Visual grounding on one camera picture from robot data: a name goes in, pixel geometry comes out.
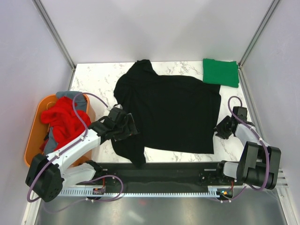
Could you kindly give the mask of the black t shirt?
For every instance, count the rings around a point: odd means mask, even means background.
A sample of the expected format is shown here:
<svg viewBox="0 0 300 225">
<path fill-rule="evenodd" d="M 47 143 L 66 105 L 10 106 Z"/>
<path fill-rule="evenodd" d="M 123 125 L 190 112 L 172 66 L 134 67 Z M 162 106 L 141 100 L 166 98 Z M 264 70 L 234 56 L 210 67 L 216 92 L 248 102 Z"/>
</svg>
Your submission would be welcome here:
<svg viewBox="0 0 300 225">
<path fill-rule="evenodd" d="M 219 85 L 191 76 L 158 75 L 149 60 L 135 62 L 118 79 L 114 97 L 132 114 L 138 134 L 112 141 L 115 153 L 137 167 L 146 162 L 147 147 L 212 154 L 219 91 Z"/>
</svg>

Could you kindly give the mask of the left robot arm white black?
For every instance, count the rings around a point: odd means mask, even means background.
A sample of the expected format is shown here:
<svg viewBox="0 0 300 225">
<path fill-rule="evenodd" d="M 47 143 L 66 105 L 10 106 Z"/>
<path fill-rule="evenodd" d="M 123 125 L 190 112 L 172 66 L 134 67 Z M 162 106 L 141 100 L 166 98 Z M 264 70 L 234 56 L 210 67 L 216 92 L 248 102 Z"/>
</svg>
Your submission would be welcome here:
<svg viewBox="0 0 300 225">
<path fill-rule="evenodd" d="M 46 203 L 55 199 L 63 188 L 87 181 L 99 184 L 103 173 L 94 161 L 88 160 L 78 166 L 73 163 L 107 140 L 122 141 L 136 134 L 133 115 L 117 105 L 64 147 L 48 155 L 34 156 L 25 183 L 30 192 Z"/>
</svg>

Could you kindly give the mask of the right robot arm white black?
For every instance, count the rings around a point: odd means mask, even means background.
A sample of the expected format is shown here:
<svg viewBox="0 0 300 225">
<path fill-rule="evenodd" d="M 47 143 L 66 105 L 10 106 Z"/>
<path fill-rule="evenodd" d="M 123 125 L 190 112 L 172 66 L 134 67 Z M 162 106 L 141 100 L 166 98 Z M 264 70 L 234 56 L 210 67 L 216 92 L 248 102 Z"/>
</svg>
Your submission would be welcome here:
<svg viewBox="0 0 300 225">
<path fill-rule="evenodd" d="M 266 143 L 247 121 L 247 108 L 235 106 L 231 116 L 226 116 L 215 128 L 216 136 L 228 139 L 234 136 L 244 149 L 239 162 L 221 161 L 217 164 L 215 180 L 226 184 L 231 179 L 251 187 L 274 189 L 278 180 L 281 150 Z"/>
</svg>

